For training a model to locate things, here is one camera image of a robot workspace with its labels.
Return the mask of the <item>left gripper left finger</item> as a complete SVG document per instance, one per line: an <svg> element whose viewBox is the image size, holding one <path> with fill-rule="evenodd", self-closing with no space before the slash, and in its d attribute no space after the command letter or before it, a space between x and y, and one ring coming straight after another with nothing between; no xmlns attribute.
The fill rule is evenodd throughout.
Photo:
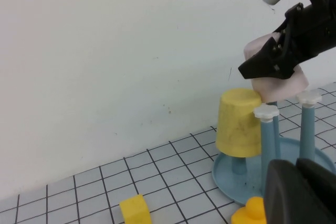
<svg viewBox="0 0 336 224"><path fill-rule="evenodd" d="M318 223L313 200L296 163L280 159L269 163L264 193L267 223Z"/></svg>

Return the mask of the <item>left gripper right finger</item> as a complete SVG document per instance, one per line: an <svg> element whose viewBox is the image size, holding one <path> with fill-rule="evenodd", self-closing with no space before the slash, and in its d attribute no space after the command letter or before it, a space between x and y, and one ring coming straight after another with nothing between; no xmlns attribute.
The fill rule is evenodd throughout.
<svg viewBox="0 0 336 224"><path fill-rule="evenodd" d="M316 162L299 158L296 167L311 188L318 223L335 223L335 174Z"/></svg>

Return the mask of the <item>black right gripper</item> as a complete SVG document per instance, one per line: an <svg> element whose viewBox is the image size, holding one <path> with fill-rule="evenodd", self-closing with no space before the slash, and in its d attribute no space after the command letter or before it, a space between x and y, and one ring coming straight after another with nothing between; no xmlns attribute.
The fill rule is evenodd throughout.
<svg viewBox="0 0 336 224"><path fill-rule="evenodd" d="M245 79L288 79L299 63L335 47L335 0L310 0L285 13L284 22L238 70Z"/></svg>

